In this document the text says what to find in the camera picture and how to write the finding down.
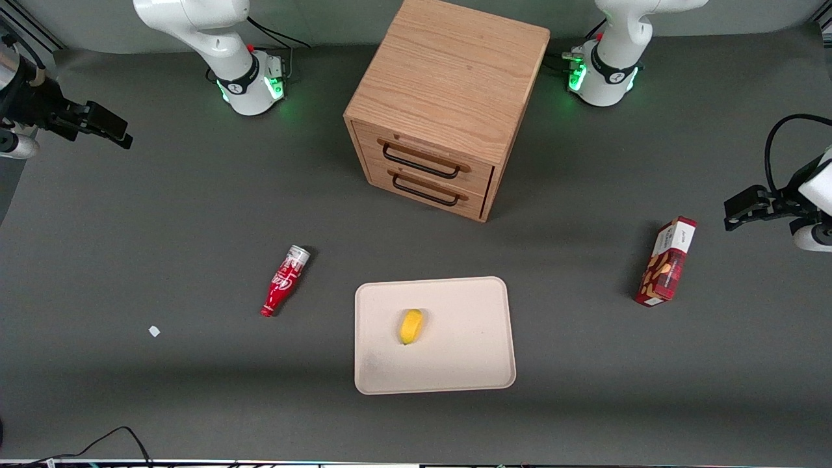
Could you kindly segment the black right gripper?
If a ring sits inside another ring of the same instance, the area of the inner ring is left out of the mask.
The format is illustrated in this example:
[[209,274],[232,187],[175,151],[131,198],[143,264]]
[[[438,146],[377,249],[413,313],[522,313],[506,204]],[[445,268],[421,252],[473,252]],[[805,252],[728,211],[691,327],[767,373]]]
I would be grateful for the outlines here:
[[[15,124],[51,131],[68,141],[75,141],[78,133],[87,133],[83,119],[75,113],[79,105],[66,99],[59,84],[47,77],[33,86],[36,66],[21,63],[6,86],[6,119]],[[101,131],[97,135],[128,150],[133,136],[127,134],[127,122],[95,101],[86,102],[87,127]]]

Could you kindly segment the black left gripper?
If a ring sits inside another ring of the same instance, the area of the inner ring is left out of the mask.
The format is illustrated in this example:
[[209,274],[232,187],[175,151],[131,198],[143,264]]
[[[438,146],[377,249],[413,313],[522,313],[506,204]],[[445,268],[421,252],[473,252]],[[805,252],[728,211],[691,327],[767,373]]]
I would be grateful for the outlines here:
[[[772,193],[781,204],[808,216],[830,217],[830,159],[814,158],[796,170],[782,187],[770,180]],[[725,201],[725,230],[757,221],[775,221],[781,213],[772,210],[772,195],[762,185],[752,185]]]

